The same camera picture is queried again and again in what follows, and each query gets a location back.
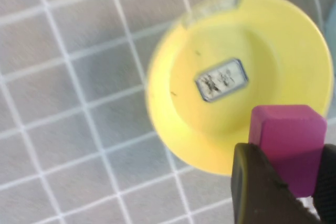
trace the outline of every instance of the blurry object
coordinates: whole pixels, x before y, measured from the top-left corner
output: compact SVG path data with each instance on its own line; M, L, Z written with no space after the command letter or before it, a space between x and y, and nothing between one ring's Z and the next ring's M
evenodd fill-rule
M313 194L327 121L307 105L257 106L252 110L249 143L269 162L297 198Z
M331 57L314 22L286 0L208 0L181 17L149 66L147 106L184 162L230 175L258 105L306 104L326 115Z
M312 195L319 220L294 197L258 146L237 144L231 178L234 223L336 223L335 161L336 146L325 145Z

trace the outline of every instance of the rectangular metal plate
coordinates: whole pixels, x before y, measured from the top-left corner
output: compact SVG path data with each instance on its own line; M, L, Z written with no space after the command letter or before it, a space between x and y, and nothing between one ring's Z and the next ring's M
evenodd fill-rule
M204 101L213 102L246 86L247 75L240 60L232 59L201 73L196 84Z

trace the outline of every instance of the pink block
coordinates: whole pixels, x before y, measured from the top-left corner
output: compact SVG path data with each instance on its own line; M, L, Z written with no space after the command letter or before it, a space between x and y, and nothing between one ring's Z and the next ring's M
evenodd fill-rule
M296 197L308 197L315 189L326 131L326 120L307 105L257 106L249 143L264 151Z

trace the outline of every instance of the yellow object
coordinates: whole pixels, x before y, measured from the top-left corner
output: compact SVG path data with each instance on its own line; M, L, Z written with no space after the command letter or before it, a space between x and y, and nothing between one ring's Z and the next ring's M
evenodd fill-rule
M221 83L219 91L209 76ZM234 146L248 141L253 107L307 104L325 115L332 87L326 42L299 8L286 0L210 0L178 20L158 45L146 101L175 155L230 175Z

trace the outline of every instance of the gray tile floor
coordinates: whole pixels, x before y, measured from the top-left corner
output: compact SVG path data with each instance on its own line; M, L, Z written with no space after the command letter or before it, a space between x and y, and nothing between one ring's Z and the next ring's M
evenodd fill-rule
M0 0L1 224L233 223L230 178L170 153L144 104L155 45L199 1ZM290 1L323 30L334 0Z

